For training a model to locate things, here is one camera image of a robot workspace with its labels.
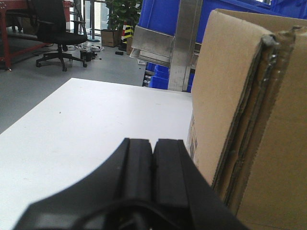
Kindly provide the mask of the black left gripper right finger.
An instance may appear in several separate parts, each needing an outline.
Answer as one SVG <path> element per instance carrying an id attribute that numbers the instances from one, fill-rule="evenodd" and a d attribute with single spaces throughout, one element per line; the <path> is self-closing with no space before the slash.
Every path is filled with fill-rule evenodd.
<path id="1" fill-rule="evenodd" d="M 145 230 L 245 230 L 190 159 L 182 140 L 145 140 L 151 210 Z"/>

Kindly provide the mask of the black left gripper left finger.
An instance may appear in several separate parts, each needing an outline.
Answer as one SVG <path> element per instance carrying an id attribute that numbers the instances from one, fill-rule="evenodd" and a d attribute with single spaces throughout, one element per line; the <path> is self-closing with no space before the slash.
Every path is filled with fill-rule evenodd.
<path id="1" fill-rule="evenodd" d="M 31 204 L 14 228 L 70 230 L 78 219 L 115 201 L 150 201 L 151 163 L 149 141 L 126 138 L 88 176 L 61 192 Z"/>

